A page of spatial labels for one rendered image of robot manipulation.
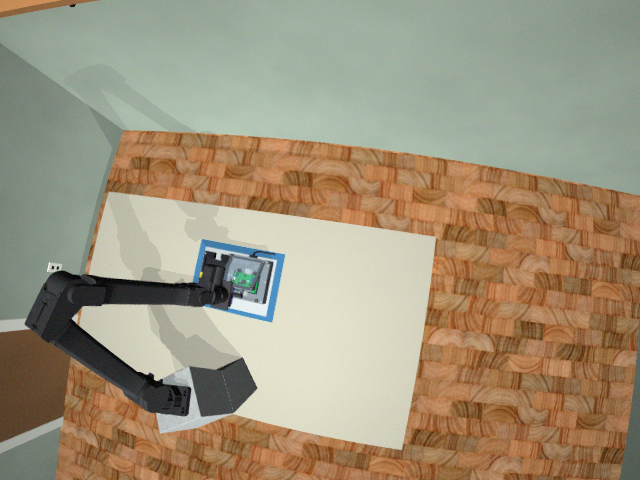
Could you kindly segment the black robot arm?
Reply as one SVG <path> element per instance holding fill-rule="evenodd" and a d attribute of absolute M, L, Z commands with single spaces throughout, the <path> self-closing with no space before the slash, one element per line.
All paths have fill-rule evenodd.
<path fill-rule="evenodd" d="M 144 410 L 150 413 L 187 416 L 190 387 L 163 384 L 162 379 L 155 381 L 152 373 L 137 374 L 136 370 L 94 339 L 72 318 L 83 306 L 103 304 L 191 307 L 214 305 L 222 297 L 217 286 L 222 285 L 225 269 L 206 264 L 198 286 L 197 283 L 191 282 L 173 284 L 86 274 L 80 276 L 66 271 L 56 271 L 43 284 L 25 326 L 47 343 L 52 343 L 123 390 L 127 398 Z M 106 294 L 103 286 L 106 287 Z"/>

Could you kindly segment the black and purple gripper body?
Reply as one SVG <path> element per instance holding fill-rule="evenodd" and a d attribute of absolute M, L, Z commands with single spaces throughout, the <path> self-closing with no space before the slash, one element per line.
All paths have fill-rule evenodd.
<path fill-rule="evenodd" d="M 219 304 L 211 305 L 211 307 L 221 309 L 221 310 L 228 310 L 228 307 L 231 307 L 231 302 L 232 302 L 232 297 L 234 292 L 234 288 L 232 287 L 232 284 L 233 282 L 231 281 L 223 280 L 222 286 L 217 287 L 220 289 L 222 293 L 221 300 L 218 302 Z"/>

